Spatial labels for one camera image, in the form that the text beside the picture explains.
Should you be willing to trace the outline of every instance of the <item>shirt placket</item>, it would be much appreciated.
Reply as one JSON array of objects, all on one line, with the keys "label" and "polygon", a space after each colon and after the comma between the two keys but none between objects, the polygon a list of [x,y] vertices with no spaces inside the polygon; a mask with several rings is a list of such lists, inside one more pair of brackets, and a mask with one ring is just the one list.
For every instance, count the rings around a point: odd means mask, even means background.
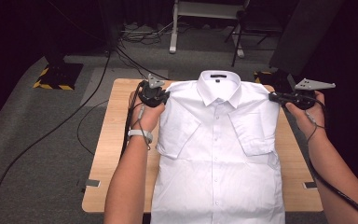
[{"label": "shirt placket", "polygon": [[221,161],[222,161],[222,107],[223,104],[215,104],[213,116],[213,148],[212,148],[212,187],[213,187],[213,221],[219,223],[221,220],[222,198],[221,198]]}]

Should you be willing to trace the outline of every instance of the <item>white wristband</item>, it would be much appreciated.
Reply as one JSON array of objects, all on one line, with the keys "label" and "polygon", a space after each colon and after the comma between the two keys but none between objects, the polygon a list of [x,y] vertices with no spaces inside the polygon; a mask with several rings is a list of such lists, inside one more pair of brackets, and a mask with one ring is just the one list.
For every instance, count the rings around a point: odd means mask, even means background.
[{"label": "white wristband", "polygon": [[133,135],[140,135],[147,138],[148,144],[153,142],[153,134],[150,132],[142,131],[142,130],[129,130],[129,136],[133,136]]}]

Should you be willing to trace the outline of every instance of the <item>shirt collar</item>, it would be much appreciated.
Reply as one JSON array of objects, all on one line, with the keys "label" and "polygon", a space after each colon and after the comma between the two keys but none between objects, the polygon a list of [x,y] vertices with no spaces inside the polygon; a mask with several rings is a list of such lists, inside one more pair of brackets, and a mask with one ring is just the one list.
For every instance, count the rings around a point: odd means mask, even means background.
[{"label": "shirt collar", "polygon": [[[211,83],[211,80],[214,82],[225,82],[232,81],[235,83],[234,88],[225,88],[217,89],[214,83]],[[227,92],[225,96],[228,96],[226,99],[234,108],[237,108],[238,103],[241,99],[241,79],[240,77],[232,72],[227,71],[203,71],[200,74],[200,78],[197,81],[197,90],[202,98],[202,101],[205,105],[210,105],[213,101],[219,98],[219,94],[222,92]]]}]

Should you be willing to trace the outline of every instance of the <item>gray carpet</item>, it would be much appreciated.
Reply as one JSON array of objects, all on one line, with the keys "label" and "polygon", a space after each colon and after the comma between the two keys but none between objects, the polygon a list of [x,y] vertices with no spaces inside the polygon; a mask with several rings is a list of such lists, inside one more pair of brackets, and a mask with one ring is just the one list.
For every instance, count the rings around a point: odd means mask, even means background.
[{"label": "gray carpet", "polygon": [[[244,38],[245,58],[237,59],[235,67],[231,67],[234,45],[232,40],[224,43],[226,35],[227,30],[190,29],[179,34],[175,54],[169,53],[169,35],[153,45],[125,42],[123,50],[142,66],[175,80],[197,79],[203,70],[220,69],[239,74],[243,81],[254,81],[254,71],[273,71],[268,62],[277,39],[256,46],[259,36]],[[86,102],[100,81],[106,58],[96,49],[66,56],[65,61],[84,64],[74,91],[33,88],[47,64],[42,58],[22,76],[1,110],[0,177],[27,147]],[[141,75],[113,53],[100,89],[86,106],[14,163],[0,188],[0,223],[103,222],[102,214],[82,211],[83,193],[77,183],[89,176],[91,153],[103,123],[106,107],[94,106],[108,99],[112,83],[118,77],[141,78]],[[304,139],[297,132],[296,137],[307,156]],[[287,223],[326,221],[323,213],[288,213]]]}]

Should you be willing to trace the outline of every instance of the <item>white shirt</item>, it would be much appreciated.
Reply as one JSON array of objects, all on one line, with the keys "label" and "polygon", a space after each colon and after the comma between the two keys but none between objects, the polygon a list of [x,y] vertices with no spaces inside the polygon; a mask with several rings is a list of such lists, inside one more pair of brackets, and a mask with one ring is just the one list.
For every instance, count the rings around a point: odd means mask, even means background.
[{"label": "white shirt", "polygon": [[225,71],[167,91],[151,223],[284,223],[269,91]]}]

